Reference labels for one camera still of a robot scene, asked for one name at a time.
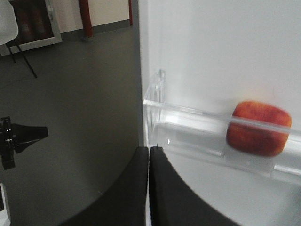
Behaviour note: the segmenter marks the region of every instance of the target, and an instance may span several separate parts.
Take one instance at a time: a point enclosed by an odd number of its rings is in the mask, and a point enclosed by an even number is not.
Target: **gray floor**
[[[105,192],[138,146],[131,27],[0,59],[0,116],[49,137],[0,170],[12,226],[53,226]]]

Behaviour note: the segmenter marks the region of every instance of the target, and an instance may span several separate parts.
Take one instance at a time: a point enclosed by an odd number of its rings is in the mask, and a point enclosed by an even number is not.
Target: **black bracket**
[[[10,117],[1,118],[0,154],[5,170],[15,167],[14,151],[21,153],[33,143],[48,137],[47,127],[12,124]]]

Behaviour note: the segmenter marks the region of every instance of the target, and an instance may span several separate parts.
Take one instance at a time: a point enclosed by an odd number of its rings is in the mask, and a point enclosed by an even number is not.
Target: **clear acrylic shelf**
[[[301,185],[301,132],[284,126],[218,115],[165,102],[165,74],[151,80],[143,100],[144,136],[148,146],[211,164],[257,173]],[[275,157],[257,156],[228,145],[229,123],[288,134],[283,151]]]

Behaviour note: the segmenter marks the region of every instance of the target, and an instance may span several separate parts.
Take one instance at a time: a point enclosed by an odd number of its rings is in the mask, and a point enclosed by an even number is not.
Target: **red apple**
[[[286,111],[252,100],[240,102],[236,106],[233,116],[287,127],[292,124],[292,118]],[[259,129],[233,122],[229,124],[226,136],[231,147],[262,156],[276,156],[281,153],[287,138],[288,134],[284,132]]]

